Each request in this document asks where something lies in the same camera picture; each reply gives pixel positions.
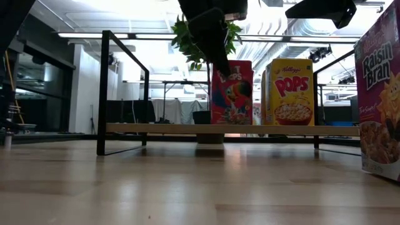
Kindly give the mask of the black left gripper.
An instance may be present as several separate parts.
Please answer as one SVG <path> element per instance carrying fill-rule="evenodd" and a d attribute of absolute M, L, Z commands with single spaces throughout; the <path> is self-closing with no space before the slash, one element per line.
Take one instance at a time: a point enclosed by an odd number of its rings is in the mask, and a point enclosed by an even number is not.
<path fill-rule="evenodd" d="M 188 20 L 194 45 L 225 77 L 231 74 L 226 54 L 228 27 L 226 21 L 245 20 L 247 0 L 178 0 Z"/>

